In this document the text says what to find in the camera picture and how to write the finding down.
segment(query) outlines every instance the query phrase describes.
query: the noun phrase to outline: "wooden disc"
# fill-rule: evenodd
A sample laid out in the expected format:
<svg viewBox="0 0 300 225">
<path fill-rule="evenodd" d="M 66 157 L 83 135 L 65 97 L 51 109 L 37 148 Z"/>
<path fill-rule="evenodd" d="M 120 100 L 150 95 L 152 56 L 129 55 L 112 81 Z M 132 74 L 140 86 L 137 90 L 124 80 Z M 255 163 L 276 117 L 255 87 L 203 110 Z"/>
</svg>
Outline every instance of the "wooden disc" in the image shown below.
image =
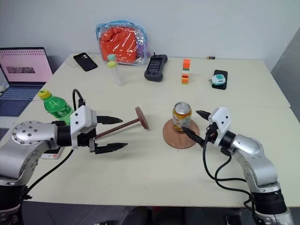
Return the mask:
<svg viewBox="0 0 300 225">
<path fill-rule="evenodd" d="M 135 112 L 136 112 L 137 117 L 140 119 L 140 122 L 141 122 L 142 126 L 144 127 L 144 129 L 148 130 L 149 129 L 148 123 L 147 123 L 146 118 L 145 118 L 142 110 L 140 109 L 140 107 L 136 107 Z"/>
<path fill-rule="evenodd" d="M 199 135 L 199 127 L 193 120 L 191 120 L 191 125 L 189 128 L 195 131 L 197 135 Z M 163 128 L 163 136 L 165 142 L 176 149 L 187 149 L 195 144 L 195 142 L 190 139 L 185 133 L 179 133 L 174 130 L 172 119 L 168 120 L 165 123 Z"/>
</svg>

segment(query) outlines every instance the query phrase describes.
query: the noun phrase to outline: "green soda bottle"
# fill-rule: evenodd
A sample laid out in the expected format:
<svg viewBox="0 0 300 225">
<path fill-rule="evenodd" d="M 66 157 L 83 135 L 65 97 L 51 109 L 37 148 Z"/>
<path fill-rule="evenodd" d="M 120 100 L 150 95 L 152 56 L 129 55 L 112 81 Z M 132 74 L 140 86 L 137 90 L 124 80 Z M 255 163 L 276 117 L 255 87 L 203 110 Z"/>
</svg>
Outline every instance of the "green soda bottle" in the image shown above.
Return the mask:
<svg viewBox="0 0 300 225">
<path fill-rule="evenodd" d="M 44 107 L 47 112 L 70 125 L 70 115 L 74 111 L 64 99 L 52 95 L 46 89 L 40 90 L 37 95 L 44 101 Z"/>
</svg>

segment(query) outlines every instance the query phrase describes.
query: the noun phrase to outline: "clear plastic bag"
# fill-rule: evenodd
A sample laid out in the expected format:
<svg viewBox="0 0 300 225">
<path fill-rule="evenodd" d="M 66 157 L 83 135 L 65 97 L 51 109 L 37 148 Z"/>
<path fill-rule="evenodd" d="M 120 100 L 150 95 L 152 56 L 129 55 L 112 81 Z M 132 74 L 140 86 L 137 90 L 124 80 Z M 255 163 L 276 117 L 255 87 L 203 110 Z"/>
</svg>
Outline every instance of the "clear plastic bag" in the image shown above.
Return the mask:
<svg viewBox="0 0 300 225">
<path fill-rule="evenodd" d="M 96 35 L 103 60 L 115 54 L 121 64 L 143 66 L 147 63 L 148 40 L 142 26 L 125 20 L 101 23 L 96 27 Z"/>
</svg>

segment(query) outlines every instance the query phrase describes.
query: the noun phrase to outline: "stacked blocks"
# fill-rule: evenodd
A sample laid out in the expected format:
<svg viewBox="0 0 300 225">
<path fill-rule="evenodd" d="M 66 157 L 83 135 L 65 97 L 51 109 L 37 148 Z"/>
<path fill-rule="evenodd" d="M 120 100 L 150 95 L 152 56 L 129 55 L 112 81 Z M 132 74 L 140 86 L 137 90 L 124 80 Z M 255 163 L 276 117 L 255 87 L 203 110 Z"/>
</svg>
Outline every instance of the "stacked blocks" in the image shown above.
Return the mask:
<svg viewBox="0 0 300 225">
<path fill-rule="evenodd" d="M 191 66 L 191 60 L 184 59 L 183 60 L 183 67 L 182 67 L 182 78 L 181 78 L 181 83 L 182 84 L 188 84 L 188 74 L 189 74 L 190 66 Z"/>
</svg>

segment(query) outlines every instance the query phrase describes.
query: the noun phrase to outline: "smartphone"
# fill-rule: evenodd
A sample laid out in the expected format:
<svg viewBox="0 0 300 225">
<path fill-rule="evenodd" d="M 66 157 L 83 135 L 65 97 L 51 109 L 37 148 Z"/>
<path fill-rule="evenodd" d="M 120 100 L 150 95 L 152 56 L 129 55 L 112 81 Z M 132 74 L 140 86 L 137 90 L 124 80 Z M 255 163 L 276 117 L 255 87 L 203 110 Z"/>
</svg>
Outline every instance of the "smartphone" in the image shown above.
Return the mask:
<svg viewBox="0 0 300 225">
<path fill-rule="evenodd" d="M 58 149 L 45 151 L 42 154 L 41 158 L 42 159 L 59 159 L 63 150 L 64 150 L 64 147 L 59 147 Z"/>
<path fill-rule="evenodd" d="M 212 84 L 211 87 L 212 88 L 216 88 L 216 89 L 225 90 L 227 88 L 228 72 L 224 71 L 224 70 L 217 70 L 216 69 L 215 72 L 214 72 L 214 75 L 217 75 L 217 74 L 222 74 L 225 77 L 226 81 L 222 85 L 214 85 L 214 84 Z"/>
<path fill-rule="evenodd" d="M 98 67 L 97 64 L 85 52 L 75 55 L 73 58 L 85 72 Z"/>
</svg>

